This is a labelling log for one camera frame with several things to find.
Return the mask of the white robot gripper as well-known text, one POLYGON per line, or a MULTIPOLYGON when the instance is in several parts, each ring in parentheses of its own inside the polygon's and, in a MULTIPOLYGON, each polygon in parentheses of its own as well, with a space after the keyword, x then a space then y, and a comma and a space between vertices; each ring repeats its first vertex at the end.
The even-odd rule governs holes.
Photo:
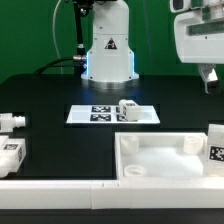
POLYGON ((220 92, 215 64, 224 64, 224 18, 203 21, 200 10, 174 20, 176 51, 183 63, 196 63, 207 94, 220 92))

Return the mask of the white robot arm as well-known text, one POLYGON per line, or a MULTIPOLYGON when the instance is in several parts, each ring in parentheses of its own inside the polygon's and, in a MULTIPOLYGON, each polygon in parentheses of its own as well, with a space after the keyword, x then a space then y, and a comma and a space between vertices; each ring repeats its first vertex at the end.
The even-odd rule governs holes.
MULTIPOLYGON (((93 0, 93 43, 81 75, 89 85, 117 89, 134 84, 134 53, 129 48, 129 8, 124 0, 93 0)), ((205 91, 216 94, 215 71, 224 64, 224 0, 169 0, 176 52, 181 62, 196 64, 205 91)))

